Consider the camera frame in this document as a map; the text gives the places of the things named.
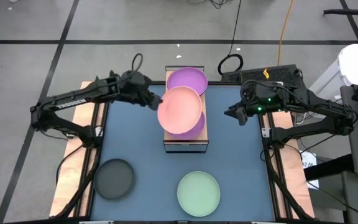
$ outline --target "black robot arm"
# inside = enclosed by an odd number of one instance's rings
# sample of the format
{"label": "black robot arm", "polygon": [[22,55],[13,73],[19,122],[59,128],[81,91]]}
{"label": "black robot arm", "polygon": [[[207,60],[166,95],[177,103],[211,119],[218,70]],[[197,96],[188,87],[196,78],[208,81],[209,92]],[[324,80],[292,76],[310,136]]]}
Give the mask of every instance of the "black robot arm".
{"label": "black robot arm", "polygon": [[121,77],[110,71],[109,77],[90,83],[82,90],[75,90],[40,100],[30,108],[31,126],[36,131],[56,129],[63,134],[78,136],[84,147],[97,147],[97,135],[91,126],[80,126],[71,121],[59,118],[56,111],[82,105],[84,103],[107,103],[123,101],[152,110],[162,102],[160,97],[148,90],[151,79],[135,70],[125,72]]}
{"label": "black robot arm", "polygon": [[245,125],[248,117],[277,111],[297,113],[314,112],[326,117],[317,123],[288,129],[263,129],[272,147],[283,148],[290,139],[321,133],[348,135],[358,119],[357,113],[347,105],[318,98],[305,87],[285,86],[280,82],[258,82],[249,80],[241,86],[241,101],[230,106],[224,114],[239,120]]}

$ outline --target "white paper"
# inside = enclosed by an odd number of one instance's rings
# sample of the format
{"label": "white paper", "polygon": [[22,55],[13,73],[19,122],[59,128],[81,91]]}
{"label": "white paper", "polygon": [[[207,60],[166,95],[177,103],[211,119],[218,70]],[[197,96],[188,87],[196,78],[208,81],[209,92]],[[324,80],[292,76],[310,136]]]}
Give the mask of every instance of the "white paper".
{"label": "white paper", "polygon": [[[314,154],[314,153],[312,154],[311,152],[308,152],[308,151],[305,151],[304,153],[302,153],[302,163],[303,163],[303,168],[304,169],[308,168],[308,167],[311,167],[311,166],[317,165],[317,159],[313,155],[316,155],[316,154]],[[312,180],[310,182],[313,185],[315,185],[316,187],[319,187],[318,180]],[[313,187],[309,183],[308,183],[308,188],[317,190],[317,188]]]}

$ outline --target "plate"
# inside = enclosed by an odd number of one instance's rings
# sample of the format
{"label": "plate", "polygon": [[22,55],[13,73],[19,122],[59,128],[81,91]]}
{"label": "plate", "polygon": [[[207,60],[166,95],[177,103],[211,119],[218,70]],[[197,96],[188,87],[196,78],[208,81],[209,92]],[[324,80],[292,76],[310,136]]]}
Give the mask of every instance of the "plate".
{"label": "plate", "polygon": [[134,182],[134,170],[127,161],[110,159],[96,171],[94,189],[105,199],[117,200],[129,194]]}
{"label": "plate", "polygon": [[162,96],[157,117],[162,128],[172,134],[183,134],[194,128],[202,112],[201,98],[193,89],[178,86]]}
{"label": "plate", "polygon": [[169,133],[174,139],[178,140],[193,140],[197,138],[201,132],[203,131],[205,126],[205,116],[204,113],[201,113],[200,119],[198,120],[196,126],[192,128],[190,131],[183,134],[172,134]]}
{"label": "plate", "polygon": [[174,71],[167,80],[168,90],[177,86],[187,86],[194,89],[198,95],[202,95],[208,86],[208,79],[203,71],[197,68],[181,68]]}
{"label": "plate", "polygon": [[221,191],[213,176],[203,171],[194,171],[181,179],[177,196],[186,213],[194,217],[205,217],[218,207]]}

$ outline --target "green plate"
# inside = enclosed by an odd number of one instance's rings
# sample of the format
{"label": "green plate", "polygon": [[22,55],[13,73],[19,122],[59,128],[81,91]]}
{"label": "green plate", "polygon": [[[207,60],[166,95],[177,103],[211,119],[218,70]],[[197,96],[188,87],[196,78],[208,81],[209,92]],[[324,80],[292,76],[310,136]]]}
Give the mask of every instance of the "green plate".
{"label": "green plate", "polygon": [[213,176],[203,171],[194,171],[181,179],[177,196],[185,212],[194,217],[204,217],[218,207],[221,190]]}

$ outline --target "concrete floor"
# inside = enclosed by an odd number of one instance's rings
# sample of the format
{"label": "concrete floor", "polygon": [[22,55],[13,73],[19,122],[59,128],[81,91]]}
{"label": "concrete floor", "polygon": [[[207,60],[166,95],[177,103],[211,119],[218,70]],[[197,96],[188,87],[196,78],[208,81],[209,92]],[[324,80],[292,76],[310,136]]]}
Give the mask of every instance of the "concrete floor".
{"label": "concrete floor", "polygon": [[[231,39],[239,4],[231,1],[217,10],[209,2],[194,6],[187,0],[79,0],[73,8],[70,29],[62,35],[73,3],[77,2],[20,0],[10,4],[0,0],[0,204],[29,128],[29,108],[40,97],[48,74],[53,77],[50,86],[45,85],[48,95],[64,93],[77,89],[83,80],[106,77],[110,70],[122,73],[130,69],[133,56],[141,52],[145,58],[140,70],[153,80],[164,80],[166,65],[204,65],[210,80],[220,80],[216,67],[230,45],[216,40]],[[358,0],[346,2],[350,8],[358,9]],[[243,0],[236,40],[278,40],[289,3],[290,0]],[[323,9],[330,8],[342,8],[340,0],[296,0],[287,24],[285,40],[320,40],[313,45],[289,42],[283,46],[282,64],[295,63],[301,68],[306,86],[311,86],[345,47],[329,45],[325,40],[357,40],[346,16],[322,15]],[[358,16],[354,20],[358,26]],[[64,39],[161,41],[107,45],[67,42],[63,46]],[[164,40],[177,41],[163,44],[167,43]],[[215,41],[189,44],[192,40]],[[274,66],[277,62],[276,44],[256,41],[233,49],[244,57],[243,69]],[[223,70],[236,67],[236,61],[228,61]],[[73,110],[62,111],[60,116],[71,119]],[[304,143],[309,146],[323,137],[305,138]],[[314,151],[330,158],[350,152],[347,138],[334,138],[329,145],[334,147],[322,144]],[[0,221],[48,217],[55,170],[64,148],[63,141],[34,134],[22,172],[15,175],[17,185],[11,184],[12,194],[8,191],[5,196],[8,200],[6,209],[0,211]]]}

